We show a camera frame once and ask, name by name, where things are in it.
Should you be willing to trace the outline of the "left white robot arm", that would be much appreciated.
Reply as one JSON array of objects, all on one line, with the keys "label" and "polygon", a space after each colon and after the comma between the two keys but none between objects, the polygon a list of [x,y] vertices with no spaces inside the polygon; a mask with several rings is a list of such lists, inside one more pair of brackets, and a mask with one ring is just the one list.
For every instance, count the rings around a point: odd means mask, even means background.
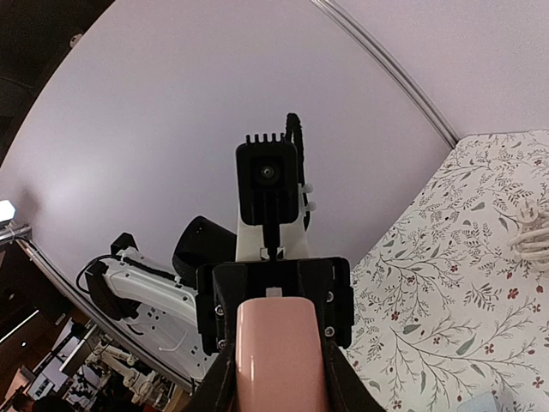
[{"label": "left white robot arm", "polygon": [[350,343],[353,291],[346,260],[309,255],[307,214],[281,226],[278,257],[263,228],[236,233],[193,221],[174,271],[151,264],[121,234],[111,255],[85,270],[93,303],[113,320],[145,304],[186,322],[214,357],[190,411],[353,411],[368,393],[342,350]]}]

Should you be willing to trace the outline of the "pink plug adapter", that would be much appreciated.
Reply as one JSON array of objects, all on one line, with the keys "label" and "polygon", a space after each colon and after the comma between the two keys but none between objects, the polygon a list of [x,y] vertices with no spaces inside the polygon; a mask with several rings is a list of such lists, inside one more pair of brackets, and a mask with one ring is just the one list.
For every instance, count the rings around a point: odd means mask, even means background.
[{"label": "pink plug adapter", "polygon": [[315,307],[299,297],[265,297],[238,307],[239,411],[328,411]]}]

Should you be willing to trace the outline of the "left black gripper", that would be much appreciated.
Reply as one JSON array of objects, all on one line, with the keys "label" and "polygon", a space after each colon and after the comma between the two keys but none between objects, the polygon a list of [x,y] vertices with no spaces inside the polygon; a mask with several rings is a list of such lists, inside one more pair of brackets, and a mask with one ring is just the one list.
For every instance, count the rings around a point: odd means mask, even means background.
[{"label": "left black gripper", "polygon": [[350,272],[350,264],[343,257],[231,262],[200,267],[196,271],[197,330],[203,351],[220,353],[190,398],[188,410],[238,410],[237,311],[247,300],[307,299],[315,307],[321,338],[348,348],[354,325]]}]

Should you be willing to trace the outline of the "grey-blue power strip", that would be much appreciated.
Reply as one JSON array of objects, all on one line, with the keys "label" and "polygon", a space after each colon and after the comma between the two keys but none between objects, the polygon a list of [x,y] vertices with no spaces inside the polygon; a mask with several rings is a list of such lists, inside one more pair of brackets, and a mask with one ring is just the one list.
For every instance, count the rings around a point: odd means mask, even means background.
[{"label": "grey-blue power strip", "polygon": [[498,403],[491,392],[485,392],[457,407],[457,412],[497,412]]}]

